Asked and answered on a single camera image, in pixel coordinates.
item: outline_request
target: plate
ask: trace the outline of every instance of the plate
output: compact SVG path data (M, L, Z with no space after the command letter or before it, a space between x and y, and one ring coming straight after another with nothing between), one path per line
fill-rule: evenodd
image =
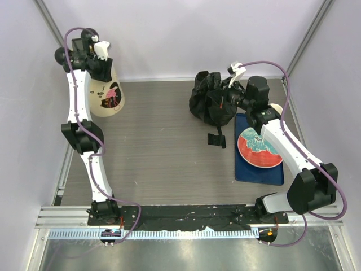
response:
M253 128L247 128L240 134L237 146L243 159L257 168L274 168L282 162L276 149Z

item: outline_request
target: blue cutting board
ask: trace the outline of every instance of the blue cutting board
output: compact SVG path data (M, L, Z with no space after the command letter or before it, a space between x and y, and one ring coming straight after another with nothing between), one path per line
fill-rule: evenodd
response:
M237 146L239 135L248 127L246 115L237 113L235 121L235 179L240 182L283 185L283 163L274 168L257 168L244 160L239 153Z

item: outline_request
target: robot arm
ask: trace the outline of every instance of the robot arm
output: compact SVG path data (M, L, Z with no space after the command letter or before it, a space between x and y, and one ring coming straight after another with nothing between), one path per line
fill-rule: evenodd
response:
M81 38L72 40L73 50L69 52L72 63L74 79L70 73L65 59L65 49L63 47L55 51L55 59L61 64L67 73L69 82L69 115L66 124L61 125L61 132L64 134L69 144L76 150L86 167L92 190L92 204L88 213L98 220L110 221L118 218L118 205L115 201L108 199L95 187L90 175L89 157L95 153L102 152L101 145L79 128L76 112L82 126L92 134L96 135L104 143L102 130L93 123L89 110L89 85L90 80L109 82L111 77L112 59L108 57L110 43L99 41L96 32L90 29L83 31ZM103 158L101 156L92 157L92 172L99 188L106 195L113 196L113 191L109 186L107 175L104 170Z
M228 71L233 77L244 73L241 63L233 63ZM323 164L312 155L290 132L284 123L286 137L281 127L280 114L268 105L269 86L267 80L253 76L248 80L246 89L233 80L225 89L226 100L246 110L248 124L265 140L269 141L278 151L292 172L294 181L286 193L276 193L263 196L256 200L259 216L267 216L281 211L295 211L302 215L320 207L332 204L336 200L336 188L330 181L309 162L311 159L321 166L335 181L337 169L332 164Z

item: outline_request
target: purple cable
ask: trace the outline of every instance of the purple cable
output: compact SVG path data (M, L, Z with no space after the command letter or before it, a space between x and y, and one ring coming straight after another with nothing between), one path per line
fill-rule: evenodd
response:
M286 102L285 102L285 105L283 107L283 111L282 111L282 114L281 114L281 128L282 128L282 131L283 133L285 134L285 136L288 138L288 140L292 143L292 145L298 150L298 152L306 159L306 161L308 161L309 163L311 163L315 168L317 168L322 174L324 174L326 176L326 178L332 183L332 185L336 188L336 190L338 190L338 192L340 193L340 196L341 196L341 199L342 199L342 204L344 205L342 207L342 211L341 213L339 213L337 216L335 217L326 217L326 216L321 216L321 215L318 215L314 212L309 212L311 215L315 216L315 217L318 217L320 219L324 219L324 220L337 220L337 219L340 219L342 218L346 211L347 211L347 200L346 200L346 196L345 196L345 193L342 191L342 189L340 188L340 186L338 185L338 183L323 169L320 167L320 165L317 165L316 162L314 162L312 159L308 158L307 157L307 154L304 153L301 148L295 143L295 141L291 138L291 136L285 131L285 127L284 127L284 116L285 116L285 113L286 113L286 109L288 107L288 102L289 102L289 99L290 99L290 87L289 87L289 77L288 77L288 74L287 72L285 71L284 68L282 68L280 65L278 65L277 63L274 63L274 62L271 62L271 61L264 61L264 60L261 60L261 61L255 61L255 62L249 62L249 63L246 63L246 64L243 64L243 65L240 65L240 67L246 67L246 66L250 66L250 65L255 65L255 64L269 64L269 65L273 65L277 68L279 68L283 74L284 74L284 77L286 79L286 82L287 82L287 96L286 96Z
M68 66L69 66L69 70L70 70L70 73L73 77L73 83L74 83L74 116L76 118L76 121L77 121L77 124L79 126L79 128L84 132L86 133L88 136L90 136L91 138L95 139L97 141L97 143L101 146L101 152L100 153L97 153L97 154L91 154L89 156L89 169L90 169L90 177L91 177L91 180L94 184L94 186L99 190L100 193L102 193L104 196L106 196L107 198L111 199L111 200L114 200L115 202L119 202L119 203L122 203L122 204L127 204L127 205L135 205L138 207L138 215L137 215L137 218L135 219L135 222L133 224L133 226L130 228L130 230L124 235L123 238L117 240L114 242L114 244L119 244L121 242L123 242L130 234L131 232L134 230L134 228L136 227L137 223L139 222L139 219L140 219L140 214L142 212L142 207L140 206L140 204L138 203L135 203L135 202L129 202L127 200L121 200L121 199L116 199L110 195L107 195L101 188L99 188L99 185L97 184L95 178L94 178L94 173L93 173L93 167L91 165L91 161L92 161L92 158L95 157L95 156L103 156L105 154L105 145L104 143L96 136L94 135L92 132L88 131L80 122L79 120L79 114L78 114L78 96L77 96L77 80L75 78L75 74L74 74L74 70L73 70L73 67L72 67L72 63L70 61L70 57L69 57L69 51L68 51L68 44L67 44L67 40L68 40L68 36L71 32L75 31L75 30L86 30L88 31L89 33L93 34L90 30L86 29L86 28L83 28L83 27L75 27L75 28L72 28L70 29L69 31L66 32L65 36L64 36L64 49L65 49L65 58L67 60L67 63L68 63ZM97 245L97 246L94 246L92 247L91 249L89 249L88 251L78 255L78 256L64 256L62 255L62 257L66 258L66 259L77 259L77 258L81 258L85 255L87 255L88 253L90 253L91 251L95 250L96 248L100 247L101 244ZM60 250L61 246L59 246L56 251L53 253L49 263L48 263L48 266L46 268L46 270L48 271L54 258L55 258L55 255L59 253L59 250Z
M307 232L307 220L304 215L302 215L302 218L303 218L303 221L305 222L305 229L304 229L301 237L299 237L299 239L297 241L294 241L293 243L290 243L290 244L272 244L272 243L268 244L267 242L262 241L262 244L266 244L271 247L292 247L295 244L298 244L306 236L306 232Z

